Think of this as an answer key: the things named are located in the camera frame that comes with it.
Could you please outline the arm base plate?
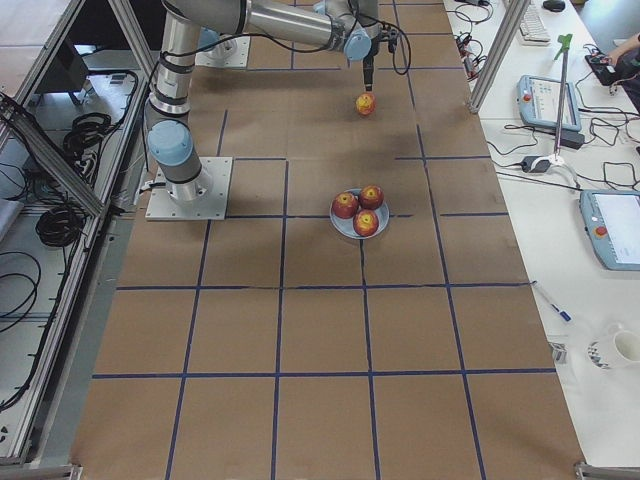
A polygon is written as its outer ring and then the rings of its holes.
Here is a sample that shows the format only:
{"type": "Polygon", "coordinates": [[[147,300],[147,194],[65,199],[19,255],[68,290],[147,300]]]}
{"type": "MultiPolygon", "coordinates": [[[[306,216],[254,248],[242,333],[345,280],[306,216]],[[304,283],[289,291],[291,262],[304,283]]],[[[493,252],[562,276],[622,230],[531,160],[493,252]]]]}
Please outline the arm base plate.
{"type": "Polygon", "coordinates": [[[222,221],[226,217],[232,157],[201,157],[194,180],[178,184],[158,168],[145,217],[150,221],[222,221]]]}
{"type": "Polygon", "coordinates": [[[197,53],[195,65],[217,69],[245,69],[249,50],[250,39],[247,37],[228,40],[211,50],[197,53]]]}

